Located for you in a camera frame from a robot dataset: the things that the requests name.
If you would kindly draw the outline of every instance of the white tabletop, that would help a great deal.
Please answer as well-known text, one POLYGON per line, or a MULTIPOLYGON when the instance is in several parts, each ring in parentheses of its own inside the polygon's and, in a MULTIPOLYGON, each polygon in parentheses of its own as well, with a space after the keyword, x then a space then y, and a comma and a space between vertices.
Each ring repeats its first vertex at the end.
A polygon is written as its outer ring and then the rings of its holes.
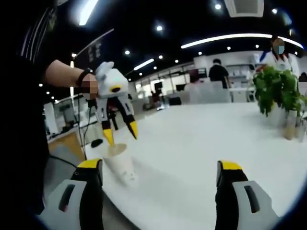
MULTIPOLYGON (((255 103, 172 106, 138 121, 138 140, 126 128, 115 132, 128 145, 139 186, 123 186, 104 165, 103 189, 141 230, 214 229, 217 161, 230 160, 283 216, 307 175, 307 140, 288 141, 266 122, 255 103)), ((101 157, 106 147, 87 155, 101 157)))

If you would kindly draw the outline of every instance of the white paper cup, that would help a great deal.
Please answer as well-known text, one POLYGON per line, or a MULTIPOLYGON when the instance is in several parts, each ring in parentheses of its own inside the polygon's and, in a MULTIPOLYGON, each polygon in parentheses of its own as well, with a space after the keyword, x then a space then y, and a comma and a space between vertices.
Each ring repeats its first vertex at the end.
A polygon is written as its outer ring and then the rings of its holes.
POLYGON ((135 186, 137 175, 134 171, 132 159, 127 152, 126 144, 109 146, 107 155, 103 159, 111 172, 125 185, 135 186))

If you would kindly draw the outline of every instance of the black ceiling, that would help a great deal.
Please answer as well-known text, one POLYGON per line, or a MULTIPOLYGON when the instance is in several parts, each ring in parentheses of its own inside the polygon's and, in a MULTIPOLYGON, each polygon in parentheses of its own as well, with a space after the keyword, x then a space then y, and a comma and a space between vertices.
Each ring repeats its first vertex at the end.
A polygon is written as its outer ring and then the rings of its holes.
MULTIPOLYGON (((102 40, 98 62, 114 61, 123 74, 130 72, 127 78, 133 81, 140 77, 139 72, 143 76, 154 73, 153 66, 157 66, 158 71, 175 65, 175 59, 180 63, 192 61, 199 51, 204 55, 223 53, 227 52, 227 46, 231 46, 231 52, 253 50, 255 44, 261 50, 268 44, 268 39, 264 38, 239 38, 180 48, 204 38, 237 33, 277 33, 307 46, 306 24, 300 21, 303 17, 297 12, 298 7, 306 9, 302 6, 307 5, 306 1, 265 0, 262 18, 230 18, 223 0, 99 0, 87 24, 79 27, 76 16, 85 1, 70 0, 59 8, 55 39, 59 59, 69 64, 72 52, 78 53, 95 38, 114 29, 102 40), (215 10, 216 3, 221 4, 221 10, 215 10), (272 13, 273 8, 278 9, 277 14, 272 13), (291 25, 286 25, 285 14, 292 20, 291 25), (164 29, 156 31, 157 25, 164 29), (129 56, 124 54, 126 49, 130 51, 129 56), (132 71, 151 58, 155 59, 154 63, 132 71)), ((289 43, 286 48, 291 53, 302 53, 289 43)), ((69 89, 48 86, 42 91, 46 101, 51 100, 51 96, 61 99, 70 94, 69 89)))

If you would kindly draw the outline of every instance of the curved light strip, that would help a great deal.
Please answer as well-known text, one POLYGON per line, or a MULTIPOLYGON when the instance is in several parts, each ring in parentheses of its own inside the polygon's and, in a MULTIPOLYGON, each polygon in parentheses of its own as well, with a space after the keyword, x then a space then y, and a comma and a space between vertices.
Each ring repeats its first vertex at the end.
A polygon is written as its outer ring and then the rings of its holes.
MULTIPOLYGON (((182 49, 191 47, 191 46, 196 46, 202 43, 207 43, 207 42, 213 42, 213 41, 217 41, 217 40, 223 40, 223 39, 228 39, 228 38, 237 38, 237 37, 263 37, 263 38, 272 38, 272 35, 270 34, 229 34, 229 35, 223 35, 223 36, 218 36, 218 37, 211 37, 211 38, 206 38, 206 39, 202 39, 196 42, 192 42, 192 43, 188 43, 185 44, 183 46, 181 46, 182 49)), ((289 38, 285 38, 285 37, 279 37, 282 40, 284 40, 285 42, 291 43, 293 45, 296 45, 302 49, 304 49, 304 47, 299 44, 298 42, 295 42, 289 38)))

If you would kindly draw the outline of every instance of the person's hand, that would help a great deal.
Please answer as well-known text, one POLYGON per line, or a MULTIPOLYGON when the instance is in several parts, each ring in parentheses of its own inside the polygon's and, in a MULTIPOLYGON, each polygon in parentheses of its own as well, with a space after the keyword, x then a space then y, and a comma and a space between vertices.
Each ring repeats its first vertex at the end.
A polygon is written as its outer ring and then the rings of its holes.
POLYGON ((98 95, 98 82, 93 74, 87 74, 81 84, 82 94, 86 100, 91 100, 98 95))

